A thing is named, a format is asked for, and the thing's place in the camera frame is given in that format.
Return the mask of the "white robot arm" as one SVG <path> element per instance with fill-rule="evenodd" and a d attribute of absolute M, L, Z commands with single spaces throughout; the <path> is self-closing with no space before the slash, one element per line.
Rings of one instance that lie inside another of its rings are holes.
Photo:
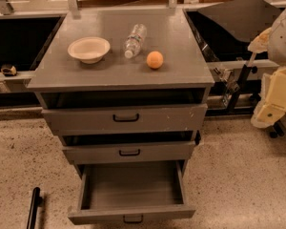
<path fill-rule="evenodd" d="M 249 44 L 248 51 L 253 53 L 250 63 L 257 53 L 266 52 L 268 58 L 278 65 L 272 74 L 263 74 L 261 99 L 251 118 L 255 127 L 267 128 L 286 114 L 286 9 L 271 28 L 263 31 Z"/>

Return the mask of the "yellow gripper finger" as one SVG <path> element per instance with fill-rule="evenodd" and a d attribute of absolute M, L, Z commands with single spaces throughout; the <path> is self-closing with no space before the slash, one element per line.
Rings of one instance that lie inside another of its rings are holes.
<path fill-rule="evenodd" d="M 249 52 L 262 53 L 267 51 L 271 28 L 264 30 L 248 46 Z"/>

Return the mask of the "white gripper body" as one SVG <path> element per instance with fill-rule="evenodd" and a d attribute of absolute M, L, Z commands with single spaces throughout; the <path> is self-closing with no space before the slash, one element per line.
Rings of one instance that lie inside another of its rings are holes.
<path fill-rule="evenodd" d="M 263 74 L 260 96 L 251 123 L 257 128 L 267 128 L 286 114 L 286 67 Z"/>

